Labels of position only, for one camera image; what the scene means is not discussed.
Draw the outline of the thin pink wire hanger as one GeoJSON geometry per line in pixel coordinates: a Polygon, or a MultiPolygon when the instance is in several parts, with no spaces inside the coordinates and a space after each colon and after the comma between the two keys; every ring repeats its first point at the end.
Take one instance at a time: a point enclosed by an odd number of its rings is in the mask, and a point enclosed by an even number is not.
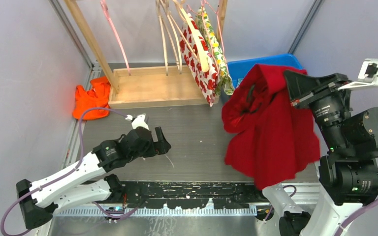
{"type": "Polygon", "coordinates": [[[227,11],[227,3],[228,0],[219,0],[217,4],[217,9],[214,10],[214,8],[208,3],[207,0],[201,1],[201,6],[204,7],[204,5],[208,5],[209,8],[216,14],[217,17],[217,24],[218,24],[218,32],[219,35],[217,36],[217,41],[220,43],[223,53],[223,61],[227,64],[227,59],[225,57],[225,44],[223,41],[223,28],[225,23],[225,17],[226,17],[226,11],[227,11]]]}

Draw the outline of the dark red cloth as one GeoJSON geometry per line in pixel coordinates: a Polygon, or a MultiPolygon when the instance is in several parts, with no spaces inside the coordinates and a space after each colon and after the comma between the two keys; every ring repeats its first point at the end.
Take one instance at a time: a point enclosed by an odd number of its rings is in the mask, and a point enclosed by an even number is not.
{"type": "Polygon", "coordinates": [[[221,111],[225,131],[234,135],[224,162],[259,190],[294,179],[320,158],[313,114],[291,106],[286,70],[254,65],[221,111]]]}

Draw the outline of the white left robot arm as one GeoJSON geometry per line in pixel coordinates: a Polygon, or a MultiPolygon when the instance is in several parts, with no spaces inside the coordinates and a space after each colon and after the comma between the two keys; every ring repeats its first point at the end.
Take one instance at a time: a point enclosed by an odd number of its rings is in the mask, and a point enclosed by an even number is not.
{"type": "Polygon", "coordinates": [[[89,202],[123,199],[124,188],[110,171],[133,160],[167,154],[171,144],[161,127],[156,127],[157,141],[150,130],[137,127],[120,138],[106,140],[93,148],[81,161],[41,180],[23,179],[16,184],[20,210],[26,229],[49,222],[54,215],[89,202]]]}

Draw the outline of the lemon print skirt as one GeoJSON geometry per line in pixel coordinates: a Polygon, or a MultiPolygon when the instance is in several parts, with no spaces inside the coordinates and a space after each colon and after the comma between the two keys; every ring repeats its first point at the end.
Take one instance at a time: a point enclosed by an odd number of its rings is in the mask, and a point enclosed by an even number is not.
{"type": "Polygon", "coordinates": [[[232,95],[235,87],[229,74],[227,60],[204,7],[197,10],[195,24],[206,42],[209,53],[213,56],[213,65],[218,69],[216,94],[220,95],[224,92],[226,95],[232,95]]]}

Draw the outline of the red poppy print cloth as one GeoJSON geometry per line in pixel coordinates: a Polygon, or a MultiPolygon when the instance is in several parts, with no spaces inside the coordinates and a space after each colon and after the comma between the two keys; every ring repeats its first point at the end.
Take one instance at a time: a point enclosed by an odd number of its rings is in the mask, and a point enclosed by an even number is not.
{"type": "Polygon", "coordinates": [[[194,35],[187,23],[184,23],[182,26],[182,34],[180,35],[179,41],[180,51],[182,53],[184,62],[186,62],[188,68],[190,69],[192,77],[194,78],[199,89],[202,91],[206,102],[209,104],[209,106],[212,107],[218,96],[216,88],[218,87],[219,72],[203,36],[199,36],[199,40],[202,44],[201,51],[207,54],[206,60],[209,67],[209,70],[207,72],[203,72],[201,69],[201,63],[196,58],[198,48],[194,41],[194,35]]]}

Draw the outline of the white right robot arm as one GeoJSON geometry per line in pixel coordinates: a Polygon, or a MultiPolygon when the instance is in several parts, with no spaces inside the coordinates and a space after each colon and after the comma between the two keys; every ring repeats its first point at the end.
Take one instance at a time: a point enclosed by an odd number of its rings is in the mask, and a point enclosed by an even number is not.
{"type": "Polygon", "coordinates": [[[272,204],[282,236],[343,236],[358,216],[378,205],[378,107],[352,115],[351,91],[363,83],[346,75],[283,74],[291,105],[312,111],[329,148],[319,160],[318,202],[308,213],[280,184],[261,183],[254,197],[272,204]]]}

